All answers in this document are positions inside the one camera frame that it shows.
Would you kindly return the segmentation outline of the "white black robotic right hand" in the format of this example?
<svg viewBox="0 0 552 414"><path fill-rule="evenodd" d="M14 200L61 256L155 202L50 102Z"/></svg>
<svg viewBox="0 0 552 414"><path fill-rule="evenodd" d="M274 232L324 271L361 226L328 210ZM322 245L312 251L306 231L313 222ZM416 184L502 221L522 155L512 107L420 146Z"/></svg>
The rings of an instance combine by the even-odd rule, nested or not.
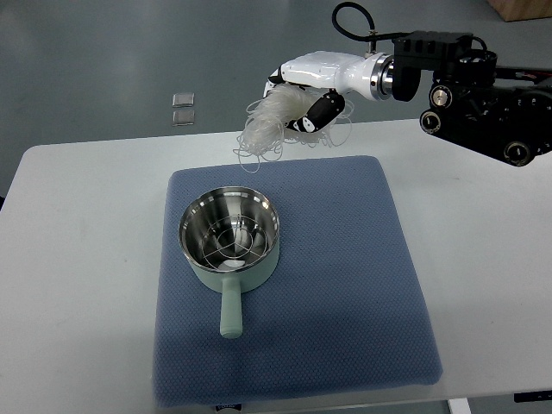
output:
<svg viewBox="0 0 552 414"><path fill-rule="evenodd" d="M345 109L344 95L355 91L367 100L392 96L393 57L370 53L366 57L348 53L317 51L282 64L268 77L264 95L280 85L295 85L326 92L302 115L286 121L288 129L314 133L334 121Z"/></svg>

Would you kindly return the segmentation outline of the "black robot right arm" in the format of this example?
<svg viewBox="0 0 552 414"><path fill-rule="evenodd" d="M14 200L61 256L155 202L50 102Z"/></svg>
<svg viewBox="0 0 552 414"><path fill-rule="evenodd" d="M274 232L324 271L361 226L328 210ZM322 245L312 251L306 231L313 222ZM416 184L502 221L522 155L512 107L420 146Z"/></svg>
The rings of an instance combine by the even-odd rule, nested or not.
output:
<svg viewBox="0 0 552 414"><path fill-rule="evenodd" d="M551 71L498 66L469 33L414 31L392 38L392 96L408 102L421 73L432 74L430 106L419 117L428 135L511 166L551 150Z"/></svg>

